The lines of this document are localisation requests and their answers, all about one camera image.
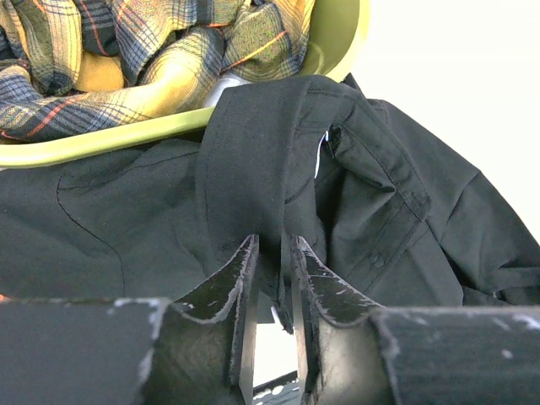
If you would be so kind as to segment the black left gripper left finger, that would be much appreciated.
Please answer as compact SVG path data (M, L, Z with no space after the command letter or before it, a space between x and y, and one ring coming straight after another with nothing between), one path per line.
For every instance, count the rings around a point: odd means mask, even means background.
M259 240L176 301L11 300L4 404L249 404Z

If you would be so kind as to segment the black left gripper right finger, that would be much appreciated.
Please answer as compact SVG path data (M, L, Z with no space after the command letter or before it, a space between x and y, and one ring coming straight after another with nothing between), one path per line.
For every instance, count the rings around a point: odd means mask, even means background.
M386 308L290 247L304 404L538 403L538 308Z

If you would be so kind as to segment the black garment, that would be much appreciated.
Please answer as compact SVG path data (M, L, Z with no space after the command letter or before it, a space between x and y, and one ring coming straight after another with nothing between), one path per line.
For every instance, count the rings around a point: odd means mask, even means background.
M203 134L1 174L1 292L178 299L260 241L289 314L289 237L386 306L537 305L539 246L483 173L322 76L227 89Z

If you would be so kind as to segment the yellow plaid shirt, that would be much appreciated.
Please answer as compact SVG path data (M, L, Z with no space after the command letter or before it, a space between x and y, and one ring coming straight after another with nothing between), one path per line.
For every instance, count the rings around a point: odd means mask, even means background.
M202 107L230 73L298 73L312 1L4 1L1 136L39 143Z

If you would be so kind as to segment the white collared shirt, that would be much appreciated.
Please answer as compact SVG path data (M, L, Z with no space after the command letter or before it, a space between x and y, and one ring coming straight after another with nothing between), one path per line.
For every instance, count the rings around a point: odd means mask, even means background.
M236 74L225 73L217 80L216 84L208 92L208 95L202 104L202 108L216 106L221 95L226 89L249 83L249 80L245 80Z

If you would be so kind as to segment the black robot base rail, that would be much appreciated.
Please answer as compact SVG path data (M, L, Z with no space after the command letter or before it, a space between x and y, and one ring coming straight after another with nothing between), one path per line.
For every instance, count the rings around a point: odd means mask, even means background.
M301 394L296 371L254 388L253 405L300 405Z

